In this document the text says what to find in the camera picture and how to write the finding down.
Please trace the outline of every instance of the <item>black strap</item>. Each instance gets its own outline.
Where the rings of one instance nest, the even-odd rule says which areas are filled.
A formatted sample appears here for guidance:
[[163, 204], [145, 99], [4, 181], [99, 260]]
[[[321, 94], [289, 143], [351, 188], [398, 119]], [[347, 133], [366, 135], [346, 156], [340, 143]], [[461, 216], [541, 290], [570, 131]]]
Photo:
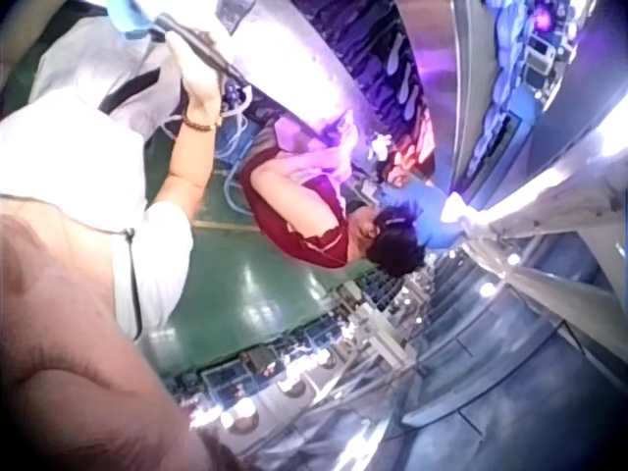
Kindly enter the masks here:
[[137, 278], [135, 277], [135, 266], [133, 265], [133, 252], [132, 252], [132, 242], [135, 237], [135, 229], [126, 229], [124, 231], [125, 239], [127, 240], [127, 244], [129, 245], [129, 260], [131, 261], [131, 291], [133, 298], [133, 310], [135, 311], [135, 323], [137, 324], [137, 332], [135, 337], [133, 337], [133, 341], [136, 341], [141, 336], [141, 332], [143, 330], [143, 323], [141, 320], [141, 309], [139, 307], [139, 292], [137, 291]]
[[155, 69], [154, 71], [132, 78], [116, 91], [113, 91], [105, 96], [98, 109], [105, 115], [111, 115], [125, 101], [157, 83], [160, 75], [161, 70]]

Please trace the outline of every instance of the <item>white cloth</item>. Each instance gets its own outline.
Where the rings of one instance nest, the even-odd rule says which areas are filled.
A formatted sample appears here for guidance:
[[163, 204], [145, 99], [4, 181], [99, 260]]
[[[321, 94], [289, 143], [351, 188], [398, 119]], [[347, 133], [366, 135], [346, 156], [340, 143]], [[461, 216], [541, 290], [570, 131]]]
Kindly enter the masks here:
[[[97, 110], [128, 79], [161, 69], [157, 84], [111, 117]], [[107, 18], [79, 21], [41, 60], [30, 104], [0, 123], [0, 194], [53, 204], [96, 230], [135, 229], [132, 243], [142, 321], [168, 319], [183, 292], [192, 236], [183, 211], [146, 212], [144, 140], [174, 110], [179, 71], [164, 44], [127, 41]], [[116, 317], [134, 336], [131, 261], [111, 236]]]

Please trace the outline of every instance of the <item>white sleeve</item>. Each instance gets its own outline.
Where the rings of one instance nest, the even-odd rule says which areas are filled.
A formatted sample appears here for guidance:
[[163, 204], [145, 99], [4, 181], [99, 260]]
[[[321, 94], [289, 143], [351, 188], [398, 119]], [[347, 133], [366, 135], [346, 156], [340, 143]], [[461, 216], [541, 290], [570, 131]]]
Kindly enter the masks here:
[[162, 327], [183, 293], [192, 232], [181, 208], [160, 201], [144, 213], [132, 242], [143, 328]]

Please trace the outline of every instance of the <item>white shirt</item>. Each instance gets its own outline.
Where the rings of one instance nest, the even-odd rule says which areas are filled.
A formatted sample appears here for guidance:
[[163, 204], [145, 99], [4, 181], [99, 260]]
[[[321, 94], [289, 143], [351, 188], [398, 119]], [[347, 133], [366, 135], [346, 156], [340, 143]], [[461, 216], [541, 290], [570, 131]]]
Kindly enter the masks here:
[[[0, 194], [57, 206], [96, 230], [134, 228], [132, 243], [144, 329], [162, 326], [175, 308], [192, 249], [177, 206], [146, 206], [141, 135], [64, 90], [51, 91], [0, 122]], [[136, 332], [129, 248], [112, 235], [116, 317]]]

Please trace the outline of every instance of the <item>equipment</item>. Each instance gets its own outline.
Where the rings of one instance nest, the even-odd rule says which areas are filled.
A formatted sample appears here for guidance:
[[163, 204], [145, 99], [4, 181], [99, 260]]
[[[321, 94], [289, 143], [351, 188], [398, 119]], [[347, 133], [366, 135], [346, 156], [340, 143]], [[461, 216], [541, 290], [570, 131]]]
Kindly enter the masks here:
[[177, 33], [205, 64], [222, 72], [237, 82], [240, 87], [249, 86], [248, 81], [237, 68], [213, 52], [210, 44], [203, 39], [202, 33], [194, 32], [177, 23], [172, 16], [162, 11], [161, 3], [152, 2], [150, 7], [151, 10], [154, 9], [154, 12], [148, 12], [146, 7], [149, 3], [145, 0], [141, 4], [136, 0], [109, 0], [107, 13], [116, 29], [121, 32], [147, 31], [157, 26], [164, 32]]

